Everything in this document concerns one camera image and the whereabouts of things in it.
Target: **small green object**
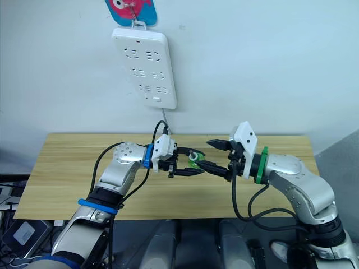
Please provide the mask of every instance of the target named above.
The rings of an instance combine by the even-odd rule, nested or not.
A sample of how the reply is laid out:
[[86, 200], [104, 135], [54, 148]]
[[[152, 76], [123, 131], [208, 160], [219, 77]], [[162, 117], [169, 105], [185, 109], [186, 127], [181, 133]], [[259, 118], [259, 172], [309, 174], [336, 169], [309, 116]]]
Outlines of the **small green object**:
[[259, 168], [256, 177], [257, 184], [261, 184], [262, 182], [263, 170], [264, 170], [265, 161], [267, 160], [267, 156], [268, 156], [268, 147], [265, 146], [264, 149], [262, 150], [262, 155], [260, 156]]
[[201, 169], [196, 164], [197, 161], [204, 161], [206, 158], [202, 153], [192, 152], [188, 156], [188, 164], [191, 168]]

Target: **white power strip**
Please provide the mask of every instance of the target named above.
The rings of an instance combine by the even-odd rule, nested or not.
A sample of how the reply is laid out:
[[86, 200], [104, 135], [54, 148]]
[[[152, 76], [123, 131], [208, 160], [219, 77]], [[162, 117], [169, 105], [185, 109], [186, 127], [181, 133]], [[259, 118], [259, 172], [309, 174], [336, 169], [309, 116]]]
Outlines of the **white power strip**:
[[127, 74], [145, 105], [176, 108], [168, 42], [159, 32], [119, 27], [112, 39]]

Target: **robotic arm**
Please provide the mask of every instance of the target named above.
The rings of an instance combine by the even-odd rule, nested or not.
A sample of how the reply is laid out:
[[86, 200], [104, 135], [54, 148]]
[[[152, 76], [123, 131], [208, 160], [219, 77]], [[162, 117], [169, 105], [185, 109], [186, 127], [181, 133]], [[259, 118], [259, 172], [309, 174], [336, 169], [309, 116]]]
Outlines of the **robotic arm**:
[[170, 178], [203, 173], [200, 169], [177, 169], [178, 155], [189, 155], [190, 150], [200, 152], [177, 147], [165, 130], [153, 144], [121, 143], [114, 149], [113, 160], [93, 191], [87, 199], [79, 200], [80, 207], [57, 238], [51, 256], [35, 261], [26, 269], [101, 268], [109, 240], [106, 229], [123, 207], [136, 172], [141, 168], [164, 170], [169, 171]]
[[208, 173], [231, 181], [233, 166], [237, 175], [254, 177], [257, 184], [270, 184], [281, 191], [291, 203], [301, 226], [308, 230], [302, 235], [305, 244], [296, 245], [288, 252], [292, 268], [354, 268], [359, 260], [348, 233], [343, 229], [334, 202], [334, 192], [320, 176], [311, 173], [298, 158], [289, 155], [256, 154], [257, 138], [248, 122], [232, 131], [229, 141], [210, 140], [208, 144], [229, 150], [228, 169], [209, 161], [197, 165]]

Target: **green ring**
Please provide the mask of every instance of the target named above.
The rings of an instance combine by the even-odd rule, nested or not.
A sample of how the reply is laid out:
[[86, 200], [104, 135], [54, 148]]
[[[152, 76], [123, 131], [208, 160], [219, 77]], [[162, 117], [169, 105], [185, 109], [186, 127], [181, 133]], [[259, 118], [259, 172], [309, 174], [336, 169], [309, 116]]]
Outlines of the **green ring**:
[[264, 149], [262, 150], [262, 155], [260, 156], [259, 168], [256, 177], [256, 184], [261, 184], [262, 182], [262, 175], [263, 175], [265, 161], [267, 160], [267, 156], [268, 156], [268, 147], [265, 146]]

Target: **tabletop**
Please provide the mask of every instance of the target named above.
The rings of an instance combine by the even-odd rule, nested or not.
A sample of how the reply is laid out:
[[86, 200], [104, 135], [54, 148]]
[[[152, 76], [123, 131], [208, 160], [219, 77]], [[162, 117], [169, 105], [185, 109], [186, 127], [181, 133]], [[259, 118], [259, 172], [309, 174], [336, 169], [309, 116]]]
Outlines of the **tabletop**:
[[[215, 135], [171, 135], [179, 146], [193, 147], [206, 153], [206, 159], [227, 167], [228, 152], [206, 144], [210, 139], [228, 139]], [[86, 198], [93, 167], [99, 154], [116, 142], [147, 144], [150, 134], [83, 134], [52, 133], [47, 137], [29, 178], [16, 219], [68, 220], [78, 208], [77, 200]], [[264, 146], [270, 153], [292, 154], [299, 157], [315, 174], [316, 162], [306, 136], [258, 136], [257, 152]], [[109, 151], [102, 159], [97, 179], [112, 159]], [[179, 157], [178, 167], [188, 166], [188, 157]], [[131, 189], [143, 179], [140, 169]], [[253, 180], [237, 179], [237, 203], [241, 214], [247, 216], [251, 196], [262, 186]], [[258, 213], [273, 207], [291, 209], [286, 197], [270, 187], [253, 205]], [[268, 216], [285, 216], [274, 213]], [[125, 202], [117, 220], [190, 219], [235, 217], [231, 200], [231, 184], [225, 179], [202, 173], [193, 177], [168, 178], [168, 173], [153, 173], [146, 184]]]

